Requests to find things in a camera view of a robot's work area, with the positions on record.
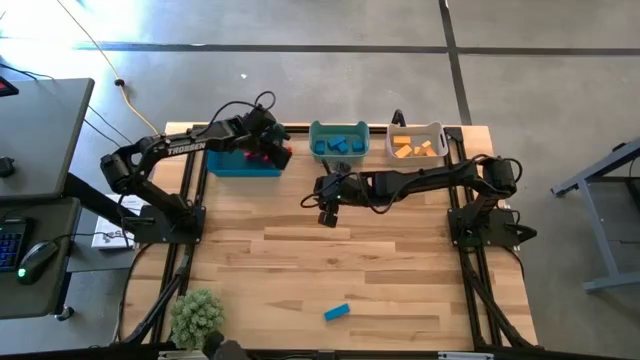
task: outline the gray metal frame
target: gray metal frame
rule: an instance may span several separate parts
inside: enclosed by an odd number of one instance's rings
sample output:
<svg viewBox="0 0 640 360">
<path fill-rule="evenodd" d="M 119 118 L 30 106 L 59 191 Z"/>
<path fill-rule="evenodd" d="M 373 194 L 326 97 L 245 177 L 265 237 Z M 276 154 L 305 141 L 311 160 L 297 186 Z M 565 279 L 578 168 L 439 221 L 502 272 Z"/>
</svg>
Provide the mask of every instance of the gray metal frame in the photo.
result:
<svg viewBox="0 0 640 360">
<path fill-rule="evenodd" d="M 640 156 L 640 137 L 616 149 L 602 160 L 587 167 L 560 185 L 551 188 L 551 192 L 556 197 L 562 197 L 571 190 L 579 190 L 582 194 L 584 204 L 587 207 L 591 226 L 596 235 L 596 243 L 609 273 L 608 276 L 585 282 L 583 287 L 587 292 L 640 283 L 640 272 L 621 273 L 618 270 L 616 261 L 611 253 L 611 248 L 609 247 L 609 240 L 607 239 L 605 228 L 602 225 L 603 219 L 598 214 L 593 197 L 589 191 L 591 182 L 596 182 L 598 178 L 632 161 L 638 156 Z"/>
</svg>

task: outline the computer mouse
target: computer mouse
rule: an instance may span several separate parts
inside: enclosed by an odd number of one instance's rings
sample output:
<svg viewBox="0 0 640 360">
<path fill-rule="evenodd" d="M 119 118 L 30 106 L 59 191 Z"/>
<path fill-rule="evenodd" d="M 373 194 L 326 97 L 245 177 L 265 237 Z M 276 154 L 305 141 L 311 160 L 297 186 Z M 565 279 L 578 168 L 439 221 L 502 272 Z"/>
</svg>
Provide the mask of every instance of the computer mouse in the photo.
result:
<svg viewBox="0 0 640 360">
<path fill-rule="evenodd" d="M 58 253 L 60 247 L 55 241 L 39 242 L 24 255 L 16 275 L 22 285 L 31 285 L 40 279 L 47 263 Z"/>
</svg>

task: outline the keyboard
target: keyboard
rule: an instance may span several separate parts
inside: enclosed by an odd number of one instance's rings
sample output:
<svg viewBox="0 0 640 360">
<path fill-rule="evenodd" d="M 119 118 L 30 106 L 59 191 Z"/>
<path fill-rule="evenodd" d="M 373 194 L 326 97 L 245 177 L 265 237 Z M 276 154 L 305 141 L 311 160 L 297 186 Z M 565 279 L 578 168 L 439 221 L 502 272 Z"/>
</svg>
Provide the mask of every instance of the keyboard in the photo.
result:
<svg viewBox="0 0 640 360">
<path fill-rule="evenodd" d="M 30 225 L 30 219 L 25 217 L 0 219 L 0 272 L 16 271 L 20 265 L 29 242 Z"/>
</svg>

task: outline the concrete floor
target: concrete floor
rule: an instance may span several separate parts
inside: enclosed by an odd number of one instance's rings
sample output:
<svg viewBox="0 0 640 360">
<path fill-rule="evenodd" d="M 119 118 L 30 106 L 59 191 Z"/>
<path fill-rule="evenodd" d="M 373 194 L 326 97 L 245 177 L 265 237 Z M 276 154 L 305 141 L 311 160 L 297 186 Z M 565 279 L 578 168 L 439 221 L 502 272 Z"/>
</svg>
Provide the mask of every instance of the concrete floor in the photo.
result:
<svg viewBox="0 0 640 360">
<path fill-rule="evenodd" d="M 55 77 L 92 77 L 92 105 L 130 138 L 148 129 L 122 103 L 95 51 L 69 50 L 84 35 L 57 8 L 0 1 L 2 60 Z M 445 45 L 437 0 L 65 1 L 100 41 L 198 44 Z M 449 0 L 458 46 L 640 47 L 633 0 Z M 232 99 L 271 89 L 282 122 L 387 122 L 401 108 L 412 123 L 459 124 L 446 54 L 108 52 L 135 90 L 132 101 L 159 128 L 205 121 Z M 540 344 L 553 350 L 640 358 L 640 286 L 587 295 L 605 274 L 577 194 L 549 188 L 640 134 L 638 57 L 461 56 L 473 124 L 490 126 L 497 154 L 525 167 L 511 200 L 539 236 L 522 246 Z M 17 80 L 20 75 L 0 71 Z M 97 119 L 89 114 L 89 121 Z M 101 129 L 105 127 L 95 122 Z M 72 171 L 107 191 L 98 159 L 114 150 L 83 128 Z M 625 246 L 627 259 L 640 249 Z M 634 269 L 637 261 L 627 261 Z M 0 353 L 105 345 L 122 271 L 73 277 L 78 314 L 0 322 Z M 29 333 L 27 339 L 21 334 Z"/>
</svg>

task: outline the green plant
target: green plant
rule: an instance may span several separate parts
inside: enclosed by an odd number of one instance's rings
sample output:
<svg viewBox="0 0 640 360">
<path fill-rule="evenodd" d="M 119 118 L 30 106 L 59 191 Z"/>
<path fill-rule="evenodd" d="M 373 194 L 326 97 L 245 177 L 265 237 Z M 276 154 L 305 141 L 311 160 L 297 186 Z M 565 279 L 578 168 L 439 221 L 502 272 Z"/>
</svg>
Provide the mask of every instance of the green plant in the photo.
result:
<svg viewBox="0 0 640 360">
<path fill-rule="evenodd" d="M 210 290 L 188 291 L 171 308 L 171 340 L 180 349 L 201 350 L 224 322 L 222 304 Z"/>
</svg>

